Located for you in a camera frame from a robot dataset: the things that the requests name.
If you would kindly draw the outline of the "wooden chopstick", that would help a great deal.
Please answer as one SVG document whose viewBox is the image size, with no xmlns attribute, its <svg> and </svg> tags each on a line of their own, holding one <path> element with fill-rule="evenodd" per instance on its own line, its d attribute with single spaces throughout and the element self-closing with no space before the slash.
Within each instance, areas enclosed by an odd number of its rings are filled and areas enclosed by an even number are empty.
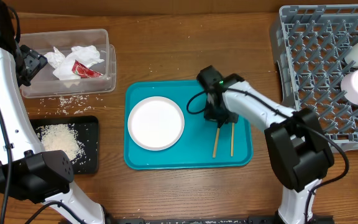
<svg viewBox="0 0 358 224">
<path fill-rule="evenodd" d="M 235 123 L 231 123 L 231 151 L 230 156 L 234 156 L 234 130 L 235 130 Z"/>
<path fill-rule="evenodd" d="M 220 134 L 220 128 L 217 128 L 216 137 L 215 137 L 215 140 L 214 140 L 213 159 L 216 158 L 216 154 L 217 154 L 217 148 L 218 148 L 218 142 L 219 142 L 219 134 Z"/>
</svg>

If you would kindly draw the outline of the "red sauce packet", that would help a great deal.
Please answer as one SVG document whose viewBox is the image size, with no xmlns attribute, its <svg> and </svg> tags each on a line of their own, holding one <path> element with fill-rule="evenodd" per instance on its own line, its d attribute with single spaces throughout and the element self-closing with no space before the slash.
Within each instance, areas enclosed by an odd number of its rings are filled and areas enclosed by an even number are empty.
<svg viewBox="0 0 358 224">
<path fill-rule="evenodd" d="M 72 72 L 80 76 L 80 78 L 98 78 L 102 76 L 101 73 L 89 69 L 77 60 L 73 64 Z"/>
</svg>

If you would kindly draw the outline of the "white napkin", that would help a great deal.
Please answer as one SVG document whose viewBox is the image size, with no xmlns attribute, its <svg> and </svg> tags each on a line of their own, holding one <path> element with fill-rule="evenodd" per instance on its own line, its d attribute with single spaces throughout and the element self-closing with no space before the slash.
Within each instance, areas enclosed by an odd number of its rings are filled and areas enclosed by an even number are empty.
<svg viewBox="0 0 358 224">
<path fill-rule="evenodd" d="M 54 68 L 53 75 L 59 80 L 76 80 L 81 79 L 80 76 L 72 72 L 75 60 L 91 69 L 93 65 L 104 62 L 100 52 L 95 46 L 87 47 L 75 46 L 71 48 L 71 53 L 64 56 L 56 47 L 53 52 L 47 52 L 44 56 L 48 63 Z"/>
</svg>

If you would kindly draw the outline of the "large white plate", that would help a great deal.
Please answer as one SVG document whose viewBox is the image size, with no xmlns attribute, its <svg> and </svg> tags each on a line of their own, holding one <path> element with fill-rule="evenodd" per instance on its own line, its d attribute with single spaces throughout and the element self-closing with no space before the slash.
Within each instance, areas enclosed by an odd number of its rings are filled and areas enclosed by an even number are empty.
<svg viewBox="0 0 358 224">
<path fill-rule="evenodd" d="M 172 147 L 185 128 L 185 117 L 171 99 L 152 96 L 138 102 L 127 120 L 131 139 L 148 151 L 162 151 Z"/>
</svg>

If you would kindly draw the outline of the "pile of white rice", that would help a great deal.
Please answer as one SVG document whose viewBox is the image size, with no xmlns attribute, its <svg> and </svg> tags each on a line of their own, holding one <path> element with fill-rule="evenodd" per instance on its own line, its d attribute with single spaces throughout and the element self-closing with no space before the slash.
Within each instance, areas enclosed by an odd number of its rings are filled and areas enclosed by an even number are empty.
<svg viewBox="0 0 358 224">
<path fill-rule="evenodd" d="M 71 124 L 51 124 L 35 129 L 46 151 L 63 151 L 71 162 L 85 156 L 85 145 L 77 140 L 78 131 Z"/>
</svg>

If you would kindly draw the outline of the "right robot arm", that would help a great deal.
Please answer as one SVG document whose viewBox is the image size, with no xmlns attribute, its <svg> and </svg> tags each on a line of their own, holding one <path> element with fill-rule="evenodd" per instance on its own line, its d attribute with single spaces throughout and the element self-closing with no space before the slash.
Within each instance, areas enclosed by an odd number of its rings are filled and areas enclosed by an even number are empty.
<svg viewBox="0 0 358 224">
<path fill-rule="evenodd" d="M 315 112 L 282 106 L 238 74 L 224 77 L 213 66 L 202 69 L 196 79 L 207 94 L 205 119 L 222 126 L 241 116 L 265 134 L 270 165 L 283 185 L 275 222 L 315 223 L 311 190 L 334 164 Z"/>
</svg>

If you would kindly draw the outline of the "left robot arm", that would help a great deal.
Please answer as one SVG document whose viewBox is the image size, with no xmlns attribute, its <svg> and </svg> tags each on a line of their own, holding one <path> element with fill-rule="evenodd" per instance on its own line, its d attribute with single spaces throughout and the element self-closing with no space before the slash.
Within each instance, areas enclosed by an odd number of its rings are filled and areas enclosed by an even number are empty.
<svg viewBox="0 0 358 224">
<path fill-rule="evenodd" d="M 51 207 L 71 223 L 112 223 L 105 208 L 75 183 L 63 151 L 46 151 L 30 123 L 19 88 L 47 59 L 20 44 L 19 18 L 0 1 L 0 193 Z"/>
</svg>

